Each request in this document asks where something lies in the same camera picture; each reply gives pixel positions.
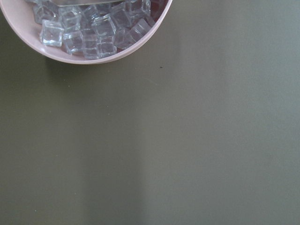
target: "table surface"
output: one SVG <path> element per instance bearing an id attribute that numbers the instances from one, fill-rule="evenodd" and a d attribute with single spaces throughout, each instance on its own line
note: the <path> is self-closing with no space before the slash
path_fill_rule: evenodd
<path id="1" fill-rule="evenodd" d="M 0 224 L 295 225 L 300 1 L 175 0 L 79 66 L 0 15 Z"/>

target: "metal object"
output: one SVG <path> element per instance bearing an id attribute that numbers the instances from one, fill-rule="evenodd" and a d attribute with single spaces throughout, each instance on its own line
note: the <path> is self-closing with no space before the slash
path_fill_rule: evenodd
<path id="1" fill-rule="evenodd" d="M 50 0 L 58 6 L 78 6 L 78 5 L 91 5 L 99 3 L 109 3 L 124 0 Z"/>

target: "acrylic ice cube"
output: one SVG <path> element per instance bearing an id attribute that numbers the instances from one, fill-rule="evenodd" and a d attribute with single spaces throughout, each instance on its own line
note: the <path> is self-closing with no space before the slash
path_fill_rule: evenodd
<path id="1" fill-rule="evenodd" d="M 98 38 L 96 35 L 83 36 L 82 52 L 86 59 L 96 60 L 100 58 L 100 51 L 98 48 Z"/>
<path id="2" fill-rule="evenodd" d="M 114 45 L 120 49 L 127 49 L 133 45 L 135 41 L 132 39 L 129 29 L 117 30 Z"/>
<path id="3" fill-rule="evenodd" d="M 131 18 L 125 10 L 124 2 L 112 7 L 110 15 L 117 30 L 131 27 Z"/>
<path id="4" fill-rule="evenodd" d="M 133 40 L 137 42 L 145 34 L 147 34 L 150 29 L 151 27 L 147 24 L 147 22 L 144 19 L 140 19 L 140 21 L 130 30 L 129 33 Z"/>
<path id="5" fill-rule="evenodd" d="M 60 21 L 66 32 L 80 30 L 81 14 L 79 7 L 59 8 Z"/>
<path id="6" fill-rule="evenodd" d="M 64 34 L 62 42 L 68 54 L 80 52 L 83 46 L 83 34 L 80 30 Z"/>
<path id="7" fill-rule="evenodd" d="M 92 28 L 101 38 L 113 36 L 116 33 L 116 27 L 109 14 L 96 18 L 92 23 Z"/>
<path id="8" fill-rule="evenodd" d="M 98 9 L 99 15 L 104 16 L 110 13 L 112 5 L 111 3 L 96 4 L 96 8 Z"/>
<path id="9" fill-rule="evenodd" d="M 130 16 L 150 15 L 150 0 L 127 0 L 125 3 Z"/>
<path id="10" fill-rule="evenodd" d="M 96 5 L 88 6 L 82 11 L 82 15 L 89 23 L 101 16 Z"/>
<path id="11" fill-rule="evenodd" d="M 40 40 L 44 45 L 61 47 L 64 29 L 60 22 L 43 20 Z"/>
<path id="12" fill-rule="evenodd" d="M 41 4 L 58 15 L 59 7 L 49 0 L 38 0 L 38 4 Z"/>
<path id="13" fill-rule="evenodd" d="M 34 20 L 36 23 L 42 24 L 43 20 L 58 21 L 57 15 L 42 4 L 36 4 L 33 7 Z"/>
<path id="14" fill-rule="evenodd" d="M 117 53 L 117 47 L 114 46 L 114 39 L 114 36 L 110 36 L 98 40 L 100 58 L 108 57 Z"/>

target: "bowl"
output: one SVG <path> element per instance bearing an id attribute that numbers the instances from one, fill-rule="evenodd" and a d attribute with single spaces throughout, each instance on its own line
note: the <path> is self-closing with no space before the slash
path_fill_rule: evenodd
<path id="1" fill-rule="evenodd" d="M 32 5 L 24 0 L 0 0 L 0 8 L 15 33 L 35 51 L 57 61 L 72 64 L 100 64 L 121 59 L 143 46 L 157 31 L 165 18 L 172 0 L 165 0 L 165 8 L 151 30 L 138 42 L 128 49 L 116 53 L 115 55 L 98 59 L 87 60 L 83 56 L 69 55 L 60 48 L 45 46 L 39 40 L 41 25 L 35 23 L 32 12 Z"/>

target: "clear ice cube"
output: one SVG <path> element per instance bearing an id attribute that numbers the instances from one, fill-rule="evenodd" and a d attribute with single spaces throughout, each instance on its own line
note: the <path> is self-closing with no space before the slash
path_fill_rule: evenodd
<path id="1" fill-rule="evenodd" d="M 109 14 L 96 18 L 92 23 L 92 28 L 100 38 L 113 36 L 116 32 L 116 27 Z"/>
<path id="2" fill-rule="evenodd" d="M 150 15 L 150 0 L 126 0 L 125 4 L 130 16 Z"/>
<path id="3" fill-rule="evenodd" d="M 110 15 L 117 30 L 131 27 L 131 18 L 125 10 L 124 2 L 112 7 Z"/>
<path id="4" fill-rule="evenodd" d="M 137 42 L 145 34 L 147 34 L 150 29 L 151 27 L 147 24 L 147 22 L 144 19 L 140 19 L 140 21 L 130 30 L 129 33 L 133 40 Z"/>
<path id="5" fill-rule="evenodd" d="M 114 46 L 114 36 L 99 39 L 98 48 L 100 51 L 100 58 L 105 58 L 117 53 L 117 47 Z"/>
<path id="6" fill-rule="evenodd" d="M 83 34 L 80 30 L 63 35 L 62 42 L 68 54 L 80 52 L 83 46 Z"/>
<path id="7" fill-rule="evenodd" d="M 61 47 L 64 29 L 60 22 L 43 20 L 40 40 L 44 45 Z"/>
<path id="8" fill-rule="evenodd" d="M 127 49 L 135 43 L 132 39 L 129 29 L 117 30 L 115 35 L 114 45 L 120 49 Z"/>
<path id="9" fill-rule="evenodd" d="M 42 24 L 43 20 L 58 21 L 57 15 L 41 3 L 33 7 L 33 13 L 35 22 L 39 24 Z"/>
<path id="10" fill-rule="evenodd" d="M 100 51 L 98 48 L 98 38 L 96 34 L 93 34 L 89 29 L 84 29 L 83 33 L 88 35 L 83 35 L 82 39 L 82 52 L 86 59 L 96 60 L 100 58 Z"/>
<path id="11" fill-rule="evenodd" d="M 151 16 L 145 17 L 144 20 L 147 22 L 147 24 L 149 24 L 150 27 L 153 27 L 155 24 L 155 21 Z"/>
<path id="12" fill-rule="evenodd" d="M 100 17 L 100 13 L 96 5 L 90 5 L 82 11 L 82 15 L 89 22 L 93 22 L 96 18 Z"/>
<path id="13" fill-rule="evenodd" d="M 38 0 L 38 1 L 40 2 L 40 4 L 42 4 L 43 6 L 47 7 L 52 12 L 54 12 L 55 14 L 58 15 L 58 9 L 59 9 L 59 7 L 56 4 L 54 4 L 53 2 L 51 2 L 49 0 Z"/>
<path id="14" fill-rule="evenodd" d="M 100 16 L 104 16 L 106 14 L 109 14 L 111 11 L 111 3 L 102 3 L 102 4 L 97 4 L 96 8 L 98 9 L 98 13 Z"/>
<path id="15" fill-rule="evenodd" d="M 60 21 L 67 33 L 80 30 L 81 15 L 80 9 L 76 6 L 60 7 L 59 8 Z"/>
<path id="16" fill-rule="evenodd" d="M 80 29 L 91 29 L 91 27 L 91 23 L 82 16 L 80 21 Z"/>

